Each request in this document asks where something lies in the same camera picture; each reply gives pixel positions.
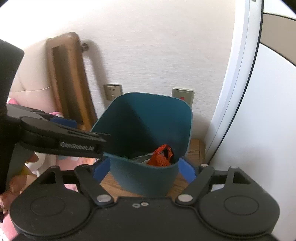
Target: wooden bed frame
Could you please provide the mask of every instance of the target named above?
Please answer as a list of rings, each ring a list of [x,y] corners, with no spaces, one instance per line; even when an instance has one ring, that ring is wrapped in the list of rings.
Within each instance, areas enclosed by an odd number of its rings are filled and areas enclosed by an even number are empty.
[[[47,68],[59,112],[89,131],[97,120],[82,58],[79,36],[66,33],[46,42]]]

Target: beige headboard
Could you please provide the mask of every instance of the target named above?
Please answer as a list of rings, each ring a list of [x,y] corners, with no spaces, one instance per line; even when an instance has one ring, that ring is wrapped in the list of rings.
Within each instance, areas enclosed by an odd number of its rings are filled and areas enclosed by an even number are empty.
[[[90,130],[97,117],[78,35],[66,33],[24,51],[9,97],[47,113],[62,112],[65,118],[76,120],[80,129]]]

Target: wall plate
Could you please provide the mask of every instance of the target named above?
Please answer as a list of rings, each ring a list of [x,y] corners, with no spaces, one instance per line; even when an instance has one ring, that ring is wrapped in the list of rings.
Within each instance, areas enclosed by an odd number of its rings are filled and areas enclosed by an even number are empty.
[[[114,100],[122,95],[122,86],[118,84],[104,85],[104,91],[107,100]]]
[[[187,89],[177,89],[173,88],[172,90],[172,97],[176,97],[185,101],[190,107],[192,107],[193,98],[194,98],[194,91],[187,90]]]

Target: wall switch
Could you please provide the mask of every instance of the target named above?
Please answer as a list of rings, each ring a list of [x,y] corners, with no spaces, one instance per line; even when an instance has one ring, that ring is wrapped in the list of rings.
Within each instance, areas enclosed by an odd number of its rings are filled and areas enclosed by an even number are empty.
[[[172,97],[176,97],[180,100],[185,101],[190,107],[192,107],[194,91],[187,89],[177,89],[173,88]]]
[[[104,91],[107,100],[114,100],[118,96],[122,95],[121,85],[104,85]]]

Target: teal trash bin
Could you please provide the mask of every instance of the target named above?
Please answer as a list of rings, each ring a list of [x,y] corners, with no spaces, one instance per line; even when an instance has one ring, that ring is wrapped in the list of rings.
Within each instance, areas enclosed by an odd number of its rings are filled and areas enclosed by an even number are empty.
[[[165,196],[179,172],[178,160],[189,148],[192,110],[177,98],[127,93],[116,98],[92,131],[111,135],[104,155],[119,185],[149,197]],[[167,167],[154,167],[130,159],[171,146],[174,158]]]

